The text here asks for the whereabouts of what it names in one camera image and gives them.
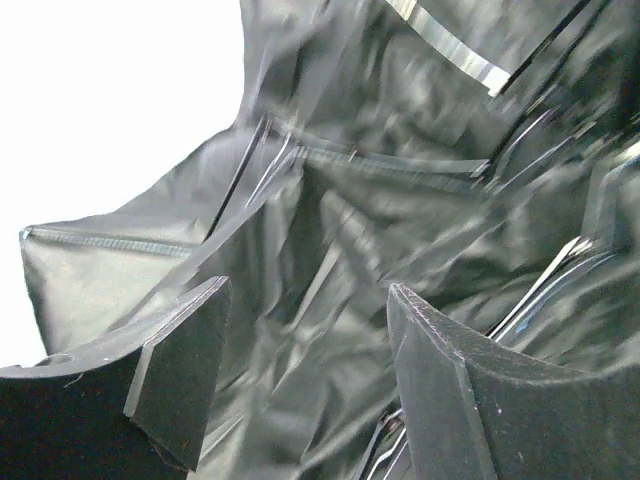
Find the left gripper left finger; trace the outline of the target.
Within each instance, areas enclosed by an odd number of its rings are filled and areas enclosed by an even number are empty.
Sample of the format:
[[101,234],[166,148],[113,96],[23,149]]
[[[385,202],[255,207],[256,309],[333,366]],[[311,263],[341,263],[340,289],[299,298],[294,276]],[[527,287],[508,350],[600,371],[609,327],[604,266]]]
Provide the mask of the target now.
[[170,305],[1,371],[5,479],[184,479],[199,464],[231,306],[214,277]]

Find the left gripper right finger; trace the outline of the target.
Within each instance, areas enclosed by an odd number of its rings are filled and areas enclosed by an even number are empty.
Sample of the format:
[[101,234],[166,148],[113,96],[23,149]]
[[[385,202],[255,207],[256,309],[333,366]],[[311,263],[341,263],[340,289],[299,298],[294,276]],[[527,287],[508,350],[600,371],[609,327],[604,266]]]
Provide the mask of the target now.
[[505,348],[393,284],[387,322],[420,479],[635,479],[639,369],[585,373]]

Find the blue folding umbrella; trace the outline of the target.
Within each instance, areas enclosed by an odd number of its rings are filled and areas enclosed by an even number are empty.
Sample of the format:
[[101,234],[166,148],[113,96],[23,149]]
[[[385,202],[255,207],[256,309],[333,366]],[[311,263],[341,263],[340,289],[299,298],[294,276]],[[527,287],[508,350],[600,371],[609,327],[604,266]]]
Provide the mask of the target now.
[[50,355],[207,280],[199,479],[420,479],[388,291],[515,352],[639,369],[635,1],[244,1],[227,130],[119,209],[32,226]]

